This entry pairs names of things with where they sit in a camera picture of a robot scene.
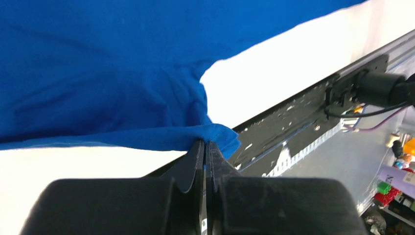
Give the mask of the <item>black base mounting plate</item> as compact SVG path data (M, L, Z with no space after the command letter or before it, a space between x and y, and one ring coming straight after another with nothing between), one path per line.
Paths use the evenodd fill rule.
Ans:
M388 60L389 56L382 54L359 61L240 124L236 127L239 148L220 149L224 162L245 177L269 173L284 141L305 130L305 141L300 143L308 144L341 122L327 117L325 107L332 104L341 111L350 109L357 80L369 72L385 73Z

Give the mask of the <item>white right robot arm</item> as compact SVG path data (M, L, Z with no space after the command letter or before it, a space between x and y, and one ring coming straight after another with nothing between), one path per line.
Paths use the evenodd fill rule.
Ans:
M400 104L415 105L415 75L369 72L358 82L359 102L388 108Z

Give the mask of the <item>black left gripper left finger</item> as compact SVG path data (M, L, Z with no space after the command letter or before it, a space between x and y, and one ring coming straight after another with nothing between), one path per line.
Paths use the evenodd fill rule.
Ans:
M23 235L198 235L205 145L159 177L62 179L34 204Z

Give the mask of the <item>colourful clutter on shelf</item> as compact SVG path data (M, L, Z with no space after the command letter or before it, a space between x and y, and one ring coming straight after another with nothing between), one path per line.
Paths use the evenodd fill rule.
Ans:
M369 207L362 213L370 235L415 233L415 138L393 134L387 147L394 153L392 164L382 165Z

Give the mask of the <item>blue panda print t-shirt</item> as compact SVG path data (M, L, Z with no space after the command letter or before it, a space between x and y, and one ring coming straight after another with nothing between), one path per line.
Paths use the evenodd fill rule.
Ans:
M216 61L356 0L3 0L0 147L122 146L226 158L202 75Z

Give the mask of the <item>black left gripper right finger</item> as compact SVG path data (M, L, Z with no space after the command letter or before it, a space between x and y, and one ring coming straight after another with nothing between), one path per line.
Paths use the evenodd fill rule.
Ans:
M334 179L244 177L206 144L209 235L365 235L353 199Z

